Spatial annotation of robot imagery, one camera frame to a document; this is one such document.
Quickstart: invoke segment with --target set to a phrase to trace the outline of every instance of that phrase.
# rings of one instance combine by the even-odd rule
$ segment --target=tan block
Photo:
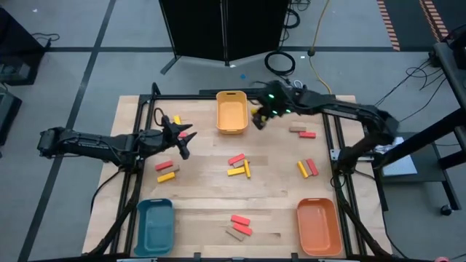
[[[306,170],[307,174],[308,174],[309,176],[311,176],[311,175],[312,175],[312,171],[311,171],[311,168],[309,167],[309,165],[307,164],[306,159],[302,159],[302,160],[301,160],[301,163],[303,163],[304,169]]]
[[[238,161],[236,163],[233,164],[233,167],[234,168],[238,168],[238,167],[242,167],[243,165],[245,165],[245,159],[241,160],[241,161]]]
[[[306,132],[306,127],[290,127],[290,132]]]
[[[232,235],[235,239],[238,239],[240,241],[243,241],[246,237],[243,233],[234,230],[231,226],[227,227],[225,232]]]
[[[179,171],[180,170],[180,165],[179,164],[174,164],[173,166],[171,167],[167,167],[163,170],[160,170],[158,173],[159,175],[165,175],[165,174],[168,174],[168,173],[171,173],[171,172],[176,172],[176,171]]]

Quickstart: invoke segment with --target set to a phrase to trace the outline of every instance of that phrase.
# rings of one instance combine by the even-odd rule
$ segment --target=yellow bin
[[[217,93],[217,128],[222,134],[241,134],[248,127],[248,98],[241,91]]]

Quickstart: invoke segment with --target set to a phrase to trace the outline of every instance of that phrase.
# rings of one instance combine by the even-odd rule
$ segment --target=plastic tray
[[[329,199],[303,199],[298,204],[299,239],[307,255],[334,256],[341,252],[335,205]]]
[[[217,93],[217,128],[222,134],[242,133],[248,127],[248,98],[241,91]]]
[[[147,199],[138,204],[138,256],[168,254],[173,247],[175,213],[169,199]]]

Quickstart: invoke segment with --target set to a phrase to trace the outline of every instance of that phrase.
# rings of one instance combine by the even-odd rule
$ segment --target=orange striped tape
[[[446,30],[445,25],[443,24],[442,17],[438,14],[437,8],[435,8],[434,3],[431,0],[423,0],[427,11],[430,13],[430,16],[434,20],[435,27],[440,32],[442,38],[447,37],[449,31]]]
[[[377,0],[377,4],[379,5],[380,14],[382,15],[382,20],[384,21],[385,28],[387,28],[388,37],[390,38],[390,42],[392,43],[392,47],[394,50],[400,51],[400,42],[398,42],[398,37],[396,36],[396,32],[393,29],[392,21],[390,16],[388,15],[387,7],[383,0]]]

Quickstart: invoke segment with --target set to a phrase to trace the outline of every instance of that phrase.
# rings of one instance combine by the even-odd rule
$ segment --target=white paper
[[[391,146],[377,146],[376,151],[382,154],[385,154],[391,148],[401,144],[404,141],[402,137],[395,139],[395,142]],[[392,175],[413,175],[417,174],[416,167],[414,166],[413,159],[411,155],[405,156],[398,161],[383,167],[384,176]]]

